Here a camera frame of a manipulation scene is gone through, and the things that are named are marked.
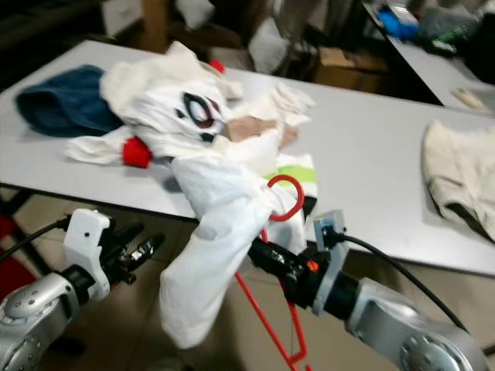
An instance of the tiled floor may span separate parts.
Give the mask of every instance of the tiled floor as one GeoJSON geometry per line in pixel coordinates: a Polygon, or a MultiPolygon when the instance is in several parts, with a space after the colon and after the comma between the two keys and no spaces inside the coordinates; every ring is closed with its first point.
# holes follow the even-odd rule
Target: tiled floor
{"type": "MultiPolygon", "coordinates": [[[[0,192],[3,196],[10,193],[4,189],[0,192]]],[[[36,196],[19,210],[15,218],[27,232],[32,232],[78,207],[91,206],[36,196]]],[[[140,219],[146,225],[142,236],[164,232],[167,235],[166,245],[153,260],[138,269],[138,280],[133,285],[120,284],[102,302],[92,302],[82,308],[78,319],[67,329],[66,336],[82,341],[86,346],[84,353],[71,356],[48,351],[43,358],[42,369],[172,371],[174,368],[167,365],[170,359],[177,357],[177,351],[159,325],[159,273],[185,246],[194,224],[112,209],[101,211],[115,217],[118,224],[140,219]]],[[[65,267],[62,239],[63,234],[55,231],[36,241],[40,253],[56,269],[65,267]]],[[[10,243],[9,239],[4,239],[2,246],[8,247],[10,243]]],[[[26,260],[22,254],[17,257],[26,260]]],[[[465,322],[480,345],[495,342],[494,279],[411,264],[408,267],[465,322]]],[[[386,284],[412,298],[428,315],[443,318],[421,292],[372,257],[351,254],[346,271],[386,284]]],[[[255,270],[249,270],[246,277],[282,341],[289,349],[295,350],[295,333],[277,281],[255,270]]],[[[336,319],[329,315],[317,318],[310,311],[301,310],[300,313],[309,344],[309,363],[314,371],[395,369],[346,334],[343,324],[336,319]]],[[[189,359],[198,369],[208,371],[287,370],[237,283],[233,283],[228,291],[220,316],[204,344],[181,353],[181,356],[189,359]]],[[[495,369],[495,358],[490,360],[490,365],[495,369]]]]}

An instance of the blue object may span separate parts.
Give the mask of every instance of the blue object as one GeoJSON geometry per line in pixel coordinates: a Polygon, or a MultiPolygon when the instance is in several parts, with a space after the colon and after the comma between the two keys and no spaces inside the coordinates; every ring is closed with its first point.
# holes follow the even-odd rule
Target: blue object
{"type": "Polygon", "coordinates": [[[387,33],[393,37],[410,40],[418,33],[418,25],[401,23],[395,14],[388,10],[379,12],[378,19],[384,24],[387,33]]]}
{"type": "Polygon", "coordinates": [[[122,125],[100,97],[104,71],[84,65],[24,89],[16,99],[32,129],[53,137],[103,135],[122,125]]]}

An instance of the white table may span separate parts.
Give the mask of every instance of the white table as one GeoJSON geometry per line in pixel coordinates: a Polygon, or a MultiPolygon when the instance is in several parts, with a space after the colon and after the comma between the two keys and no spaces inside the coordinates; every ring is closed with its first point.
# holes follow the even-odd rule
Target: white table
{"type": "Polygon", "coordinates": [[[495,86],[480,81],[461,60],[429,54],[412,44],[390,36],[387,38],[445,107],[477,113],[452,94],[455,89],[465,89],[478,97],[495,114],[495,86]]]}
{"type": "MultiPolygon", "coordinates": [[[[194,218],[165,169],[98,166],[69,161],[65,139],[31,131],[13,97],[20,88],[90,63],[104,69],[151,53],[85,42],[0,95],[0,183],[59,197],[88,200],[164,216],[194,218]]],[[[228,70],[246,99],[281,79],[228,70]]],[[[495,119],[427,104],[284,80],[316,101],[290,151],[310,152],[319,187],[319,211],[343,209],[348,232],[402,260],[495,276],[495,245],[442,220],[422,181],[422,135],[435,118],[455,128],[495,125],[495,119]]],[[[310,232],[309,239],[314,238],[310,232]]]]}

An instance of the green stripe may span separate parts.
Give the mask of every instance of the green stripe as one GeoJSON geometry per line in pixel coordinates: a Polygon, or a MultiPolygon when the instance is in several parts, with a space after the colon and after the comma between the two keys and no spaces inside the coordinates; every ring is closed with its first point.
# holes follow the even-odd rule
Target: green stripe
{"type": "MultiPolygon", "coordinates": [[[[276,175],[286,174],[293,176],[300,183],[314,183],[316,184],[316,172],[314,168],[306,168],[301,165],[287,165],[278,168],[278,174],[272,173],[265,175],[265,179],[271,179],[276,175]]],[[[291,185],[290,182],[280,182],[278,183],[280,186],[288,187],[291,185]]]]}

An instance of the cardboard box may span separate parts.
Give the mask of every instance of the cardboard box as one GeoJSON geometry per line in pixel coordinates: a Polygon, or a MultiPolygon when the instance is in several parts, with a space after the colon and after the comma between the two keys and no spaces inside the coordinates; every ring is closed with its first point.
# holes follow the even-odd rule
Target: cardboard box
{"type": "Polygon", "coordinates": [[[336,48],[319,49],[315,83],[381,94],[390,78],[387,63],[379,57],[336,48]]]}

